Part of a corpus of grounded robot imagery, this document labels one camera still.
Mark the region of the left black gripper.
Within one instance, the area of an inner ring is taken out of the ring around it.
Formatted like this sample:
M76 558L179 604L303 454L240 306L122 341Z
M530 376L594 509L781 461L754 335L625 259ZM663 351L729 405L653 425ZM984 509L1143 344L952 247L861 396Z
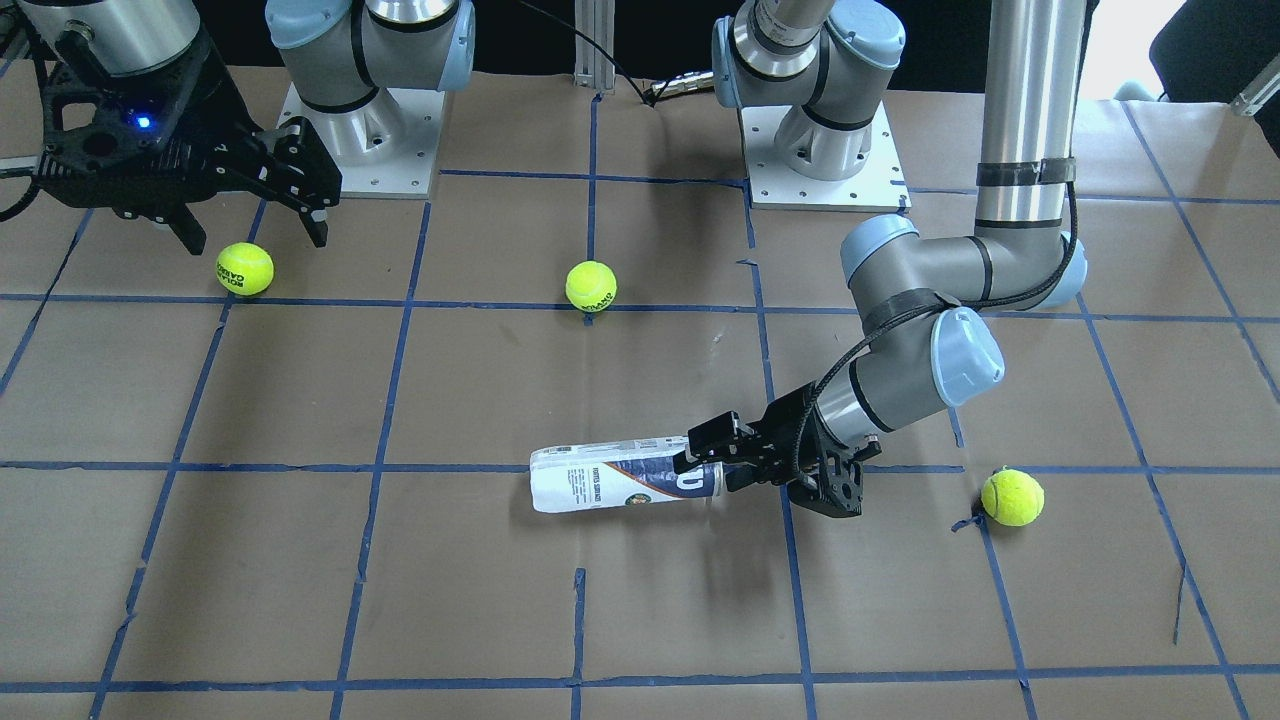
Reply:
M803 509L828 518L861 515L863 464L882 451L878 430L840 436L818 405L804 419L815 388L809 383L771 402L755 429L736 411L691 428L685 450L672 456L675 473L723 462L726 492L760 483L785 486L790 501Z

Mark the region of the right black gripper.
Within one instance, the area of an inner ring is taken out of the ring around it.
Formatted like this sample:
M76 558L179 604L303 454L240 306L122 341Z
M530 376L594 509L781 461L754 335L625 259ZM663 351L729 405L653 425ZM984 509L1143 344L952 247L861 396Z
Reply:
M119 77L86 40L59 40L55 49L69 58L41 91L36 187L70 208L159 217L192 256L204 254L207 232L187 205L251 188L297 213L311 243L326 246L339 167L305 117L262 131L212 41L195 40L155 69Z

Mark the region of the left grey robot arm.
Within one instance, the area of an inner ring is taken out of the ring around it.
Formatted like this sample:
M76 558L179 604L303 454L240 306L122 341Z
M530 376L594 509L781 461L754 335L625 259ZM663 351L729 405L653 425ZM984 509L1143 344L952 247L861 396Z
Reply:
M1004 357L983 309L1052 306L1087 273L1073 155L1087 1L995 1L970 234L923 238L904 215L844 240L844 279L863 341L762 419L724 413L671 460L684 475L724 465L724 487L782 486L829 518L861 511L861 462L879 437L995 387ZM745 1L717 20L712 61L726 108L787 106L776 146L814 179L850 177L905 44L877 1Z

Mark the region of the tennis ball near right arm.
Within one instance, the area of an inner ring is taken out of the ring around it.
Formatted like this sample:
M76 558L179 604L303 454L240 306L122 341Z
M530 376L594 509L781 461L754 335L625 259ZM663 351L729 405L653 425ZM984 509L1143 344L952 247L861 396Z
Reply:
M264 292L275 277L275 265L262 247L238 242L225 246L216 256L215 272L219 283L241 297Z

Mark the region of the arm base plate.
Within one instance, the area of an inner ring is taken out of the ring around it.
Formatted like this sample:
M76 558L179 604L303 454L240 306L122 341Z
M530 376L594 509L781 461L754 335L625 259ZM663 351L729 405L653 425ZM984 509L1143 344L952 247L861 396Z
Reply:
M800 106L744 108L739 119L754 208L893 213L913 206L883 104L869 126L855 131L818 126Z
M278 120L311 120L340 169L343 199L429 200L449 99L440 91L383 88L364 108L325 114L306 106L292 85Z

